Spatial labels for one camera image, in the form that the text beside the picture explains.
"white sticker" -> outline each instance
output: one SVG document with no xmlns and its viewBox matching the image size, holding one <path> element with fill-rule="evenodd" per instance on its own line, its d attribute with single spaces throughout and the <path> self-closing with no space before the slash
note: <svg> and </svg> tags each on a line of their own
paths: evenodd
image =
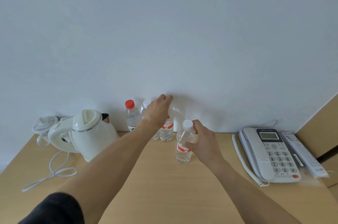
<svg viewBox="0 0 338 224">
<path fill-rule="evenodd" d="M 184 147 L 182 144 L 176 142 L 176 149 L 181 152 L 191 152 L 190 149 Z"/>
<path fill-rule="evenodd" d="M 129 125 L 128 125 L 129 131 L 132 131 L 133 129 L 135 129 L 135 127 L 136 127 L 136 126 L 129 126 Z"/>
<path fill-rule="evenodd" d="M 296 158 L 296 160 L 298 161 L 298 163 L 299 163 L 301 166 L 304 166 L 304 165 L 302 164 L 302 162 L 299 160 L 299 158 L 298 158 L 298 156 L 297 156 L 296 154 L 293 154 L 293 156 Z"/>
<path fill-rule="evenodd" d="M 162 129 L 173 129 L 173 128 L 174 128 L 174 121 L 166 122 L 166 123 L 162 126 Z"/>
</svg>

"bottle label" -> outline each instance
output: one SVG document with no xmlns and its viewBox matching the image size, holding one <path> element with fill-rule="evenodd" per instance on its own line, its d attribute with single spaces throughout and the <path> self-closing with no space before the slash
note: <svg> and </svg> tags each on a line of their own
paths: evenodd
<svg viewBox="0 0 338 224">
<path fill-rule="evenodd" d="M 182 144 L 176 142 L 176 149 L 181 152 L 191 152 L 190 149 L 184 147 Z"/>
<path fill-rule="evenodd" d="M 172 129 L 172 128 L 174 128 L 174 121 L 166 122 L 166 123 L 162 126 L 162 129 Z"/>
<path fill-rule="evenodd" d="M 136 126 L 129 126 L 129 125 L 128 125 L 129 131 L 132 131 L 133 129 L 135 129 L 135 127 L 136 127 Z"/>
</svg>

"remote control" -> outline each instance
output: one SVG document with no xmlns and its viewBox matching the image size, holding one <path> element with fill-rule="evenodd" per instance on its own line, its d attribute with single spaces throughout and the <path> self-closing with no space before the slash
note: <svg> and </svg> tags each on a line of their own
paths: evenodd
<svg viewBox="0 0 338 224">
<path fill-rule="evenodd" d="M 292 132 L 282 132 L 281 133 L 284 141 L 288 143 L 294 151 L 298 154 L 301 160 L 305 163 L 311 174 L 315 178 L 326 177 L 328 174 L 324 167 L 313 157 L 313 155 L 307 150 L 306 147 L 297 139 L 297 137 Z"/>
</svg>

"hand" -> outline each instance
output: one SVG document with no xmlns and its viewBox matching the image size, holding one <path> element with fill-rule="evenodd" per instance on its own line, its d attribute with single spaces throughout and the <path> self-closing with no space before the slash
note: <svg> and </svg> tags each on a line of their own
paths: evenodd
<svg viewBox="0 0 338 224">
<path fill-rule="evenodd" d="M 150 122 L 150 125 L 160 129 L 168 118 L 168 110 L 173 97 L 161 94 L 157 100 L 152 101 L 146 108 L 143 120 Z"/>
<path fill-rule="evenodd" d="M 203 126 L 199 120 L 193 120 L 194 129 L 198 134 L 198 142 L 186 142 L 184 146 L 194 152 L 198 159 L 210 168 L 210 165 L 224 160 L 215 133 Z"/>
</svg>

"plastic bottle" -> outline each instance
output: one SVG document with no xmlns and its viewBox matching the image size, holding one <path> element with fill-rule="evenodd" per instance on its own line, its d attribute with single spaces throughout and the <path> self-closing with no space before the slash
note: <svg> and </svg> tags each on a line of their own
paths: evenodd
<svg viewBox="0 0 338 224">
<path fill-rule="evenodd" d="M 141 113 L 138 108 L 135 107 L 133 100 L 127 100 L 125 106 L 127 108 L 125 111 L 126 123 L 129 131 L 132 131 L 141 121 Z"/>
<path fill-rule="evenodd" d="M 183 128 L 179 129 L 176 138 L 176 160 L 178 162 L 189 162 L 191 159 L 191 150 L 184 147 L 184 142 L 196 143 L 196 133 L 193 128 L 194 124 L 190 120 L 184 120 Z"/>
<path fill-rule="evenodd" d="M 174 134 L 174 117 L 169 112 L 167 121 L 159 130 L 159 138 L 163 142 L 169 142 L 172 141 L 173 134 Z"/>
<path fill-rule="evenodd" d="M 147 107 L 149 106 L 149 104 L 151 103 L 150 100 L 145 100 L 143 102 L 143 109 L 141 111 L 141 118 L 143 119 L 144 116 L 144 112 L 146 112 Z M 151 138 L 153 141 L 157 141 L 159 138 L 159 130 L 156 132 L 156 134 Z"/>
</svg>

